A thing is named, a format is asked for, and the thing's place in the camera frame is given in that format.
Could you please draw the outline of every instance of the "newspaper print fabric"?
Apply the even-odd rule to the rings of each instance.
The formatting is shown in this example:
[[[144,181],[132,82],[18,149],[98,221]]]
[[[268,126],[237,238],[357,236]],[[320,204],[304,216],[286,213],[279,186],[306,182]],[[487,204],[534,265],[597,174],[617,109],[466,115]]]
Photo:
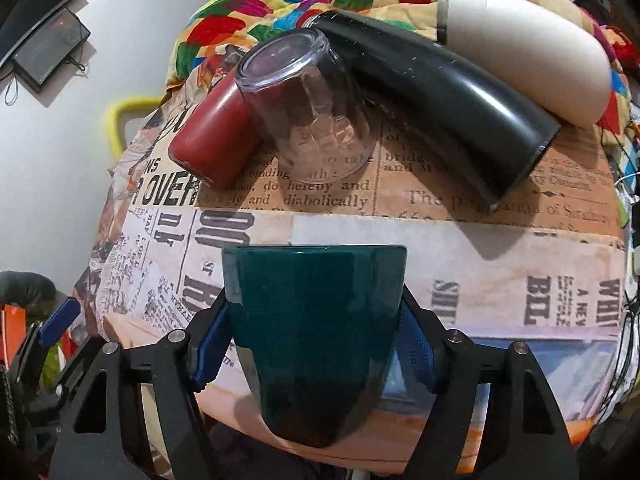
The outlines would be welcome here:
[[[227,244],[405,244],[406,282],[422,307],[478,342],[530,344],[579,443],[612,374],[625,272],[617,197],[594,132],[564,127],[494,215],[375,110],[378,146],[356,175],[309,187],[281,171],[263,146],[231,189],[212,192],[172,163],[166,147],[237,53],[226,46],[199,65],[114,168],[75,290],[85,329],[130,347],[185,326],[220,292]],[[378,408],[361,428],[325,449],[300,446],[266,429],[232,344],[198,402],[225,424],[313,460],[397,473],[433,398],[394,359]],[[485,410],[481,392],[460,471],[473,466]]]

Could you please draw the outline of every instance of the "white wall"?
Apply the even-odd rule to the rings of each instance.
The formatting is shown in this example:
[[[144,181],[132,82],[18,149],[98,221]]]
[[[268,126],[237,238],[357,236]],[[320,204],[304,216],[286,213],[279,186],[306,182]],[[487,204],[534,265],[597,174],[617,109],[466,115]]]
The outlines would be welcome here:
[[[62,66],[39,96],[20,84],[14,106],[0,98],[0,270],[39,272],[71,292],[88,262],[114,163],[102,116],[124,97],[164,93],[175,38],[206,1],[71,5],[91,31],[87,76]]]

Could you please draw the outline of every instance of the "cable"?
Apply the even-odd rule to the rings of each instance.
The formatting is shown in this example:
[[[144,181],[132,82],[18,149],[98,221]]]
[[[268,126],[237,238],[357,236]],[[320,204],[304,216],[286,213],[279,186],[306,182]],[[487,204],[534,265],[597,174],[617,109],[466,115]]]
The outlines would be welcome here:
[[[628,154],[628,151],[625,149],[625,147],[622,145],[622,142],[620,142],[620,139],[618,138],[618,136],[613,133],[613,129],[609,126],[609,120],[606,117],[603,117],[603,120],[604,120],[604,123],[606,123],[607,130],[609,130],[611,132],[611,135],[613,136],[614,139],[616,139],[616,142],[617,142],[618,146],[620,147],[622,152],[625,154],[626,160],[629,161],[629,163],[631,164],[632,168],[635,168],[636,164],[634,163],[633,159]],[[602,143],[602,139],[604,137],[604,129],[605,129],[604,126],[600,127],[600,130],[601,130],[600,143]],[[624,182],[626,178],[630,178],[631,175],[625,175],[625,172],[620,168],[620,166],[618,165],[617,161],[615,161],[615,159],[614,159],[614,163],[615,163],[616,167],[618,168],[618,173],[624,175],[624,177],[622,177],[622,178],[620,178],[620,179],[618,179],[616,181],[616,183],[614,184],[616,186],[620,182]],[[628,192],[630,194],[634,193],[634,191],[629,186],[627,186],[626,188],[627,188],[627,190],[628,190]]]
[[[12,68],[11,70],[9,70],[9,72],[7,72],[2,77],[0,77],[0,83],[5,79],[7,79],[9,76],[11,76],[13,73],[14,73],[14,69]]]
[[[613,185],[614,185],[614,186],[617,186],[617,185],[618,185],[618,184],[620,184],[620,182],[622,182],[623,180],[626,180],[626,179],[628,179],[628,178],[631,178],[631,177],[633,177],[633,176],[638,176],[638,175],[640,175],[640,171],[636,171],[635,173],[630,173],[630,174],[628,174],[628,175],[621,176],[619,179],[617,179],[617,180],[613,183]]]
[[[626,308],[626,313],[625,313],[625,319],[622,325],[620,345],[618,346],[618,353],[616,355],[615,365],[613,368],[613,377],[611,378],[611,381],[609,383],[609,387],[607,389],[607,395],[605,396],[604,400],[602,401],[602,404],[600,405],[600,409],[598,410],[598,418],[596,420],[596,425],[601,423],[602,417],[609,410],[611,401],[616,397],[620,386],[623,384],[623,381],[625,381],[626,379],[626,375],[629,371],[629,367],[631,366],[631,359],[632,359],[632,354],[633,354],[634,344],[635,344],[634,324],[638,320],[638,316],[636,315],[637,309],[632,308],[632,305],[635,305],[637,303],[640,292],[636,294],[636,296],[632,300],[629,299],[629,296],[626,293],[626,290],[624,291],[624,294],[626,299],[626,304],[624,306],[624,308]],[[618,367],[620,366],[620,358],[622,357],[622,343],[625,338],[625,330],[627,330],[627,322],[628,322],[628,328],[631,330],[631,332],[629,334],[629,341],[626,345],[625,361],[622,367],[620,368],[620,372],[616,373],[616,371],[618,370]],[[640,356],[639,356],[638,368],[640,370]],[[639,370],[636,370],[635,377],[638,376]]]
[[[78,17],[76,15],[73,14],[73,16],[74,16],[74,18],[76,20],[78,20]],[[82,52],[84,51],[84,43],[86,42],[88,37],[84,38],[84,40],[82,39],[82,23],[80,22],[80,20],[78,20],[78,30],[79,30],[78,38],[80,39],[80,55],[78,56],[78,59],[76,60],[71,55],[71,53],[69,53],[68,56],[66,56],[65,63],[75,66],[76,68],[78,68],[80,70],[80,72],[84,73],[86,71],[86,64],[82,63]]]
[[[640,318],[636,315],[636,324],[638,325],[638,334],[640,334]],[[640,374],[640,354],[638,355],[638,364],[636,365],[636,373],[634,374],[634,380],[631,383],[631,389],[636,386],[638,380],[638,374]]]
[[[6,76],[4,76],[2,79],[6,79],[8,76],[11,76],[11,80],[9,81],[9,84],[6,86],[6,91],[4,92],[4,104],[7,106],[13,106],[15,105],[15,102],[18,100],[18,78],[15,76],[15,72],[13,70],[11,70],[11,72],[9,72]],[[7,100],[7,98],[9,97],[9,88],[11,88],[11,84],[15,82],[15,93],[14,96]]]

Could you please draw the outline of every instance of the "orange box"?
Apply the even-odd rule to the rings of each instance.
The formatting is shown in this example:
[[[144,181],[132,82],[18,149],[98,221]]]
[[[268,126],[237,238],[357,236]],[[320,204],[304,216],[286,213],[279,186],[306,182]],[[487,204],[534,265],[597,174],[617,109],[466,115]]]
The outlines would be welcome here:
[[[11,364],[27,333],[27,311],[19,306],[5,305],[2,311],[2,350],[4,363]]]

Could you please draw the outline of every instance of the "teal mug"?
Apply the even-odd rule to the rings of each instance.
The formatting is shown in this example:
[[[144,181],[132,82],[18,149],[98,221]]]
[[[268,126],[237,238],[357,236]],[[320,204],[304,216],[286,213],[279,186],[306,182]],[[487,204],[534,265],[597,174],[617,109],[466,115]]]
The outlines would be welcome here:
[[[267,427],[325,447],[382,390],[406,248],[255,246],[222,251],[238,356]]]

